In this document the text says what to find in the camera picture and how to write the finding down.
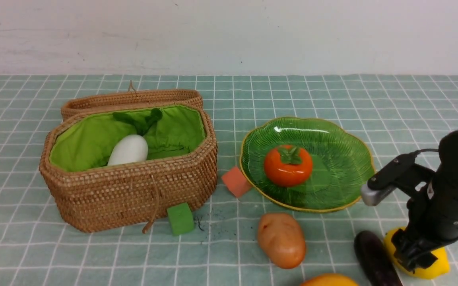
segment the leaf-shaped plate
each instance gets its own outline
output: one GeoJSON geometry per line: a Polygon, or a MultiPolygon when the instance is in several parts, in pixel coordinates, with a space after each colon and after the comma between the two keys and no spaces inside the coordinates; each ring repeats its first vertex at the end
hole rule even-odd
{"type": "Polygon", "coordinates": [[[365,143],[338,125],[316,118],[281,117],[258,127],[243,139],[240,169],[267,199],[288,209],[326,213],[347,208],[376,168],[365,143]],[[279,145],[302,147],[311,155],[313,171],[291,188],[273,184],[264,172],[268,152],[279,145]]]}

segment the eggplant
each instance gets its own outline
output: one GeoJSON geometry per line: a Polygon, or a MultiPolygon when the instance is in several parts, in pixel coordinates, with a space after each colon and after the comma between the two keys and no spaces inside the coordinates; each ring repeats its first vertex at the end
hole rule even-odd
{"type": "Polygon", "coordinates": [[[403,286],[383,242],[373,232],[363,230],[358,233],[354,239],[354,249],[372,286],[403,286]]]}

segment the grid pattern tablecloth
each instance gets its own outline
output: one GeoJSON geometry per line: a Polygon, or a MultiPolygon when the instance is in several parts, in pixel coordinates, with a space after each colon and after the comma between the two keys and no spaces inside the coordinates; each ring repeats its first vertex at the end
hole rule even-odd
{"type": "MultiPolygon", "coordinates": [[[[197,89],[214,121],[220,173],[236,165],[243,137],[278,116],[327,119],[365,141],[381,168],[399,153],[436,148],[458,128],[458,76],[128,76],[0,75],[0,286],[293,286],[324,272],[367,285],[353,252],[360,230],[383,235],[406,221],[404,194],[380,206],[358,203],[318,215],[294,213],[307,239],[301,267],[281,270],[256,243],[258,219],[283,211],[252,190],[236,200],[219,184],[196,212],[192,233],[171,235],[167,221],[92,235],[62,221],[37,171],[44,138],[74,97],[139,89],[197,89]]],[[[436,168],[436,154],[418,162],[436,168]]],[[[405,285],[458,285],[458,243],[451,272],[436,281],[401,275],[405,285]]]]}

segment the white wall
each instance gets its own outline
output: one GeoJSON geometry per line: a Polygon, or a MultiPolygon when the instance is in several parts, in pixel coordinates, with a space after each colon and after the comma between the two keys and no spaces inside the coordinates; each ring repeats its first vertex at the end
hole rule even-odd
{"type": "Polygon", "coordinates": [[[0,73],[458,74],[458,0],[0,0],[0,73]]]}

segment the tomato stem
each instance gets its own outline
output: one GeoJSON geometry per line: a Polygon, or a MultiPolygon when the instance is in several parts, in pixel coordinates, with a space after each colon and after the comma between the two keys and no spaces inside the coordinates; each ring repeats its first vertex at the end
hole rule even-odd
{"type": "Polygon", "coordinates": [[[297,146],[291,146],[289,149],[280,146],[277,148],[277,151],[280,154],[280,161],[282,161],[283,164],[300,165],[302,163],[300,148],[297,146]]]}

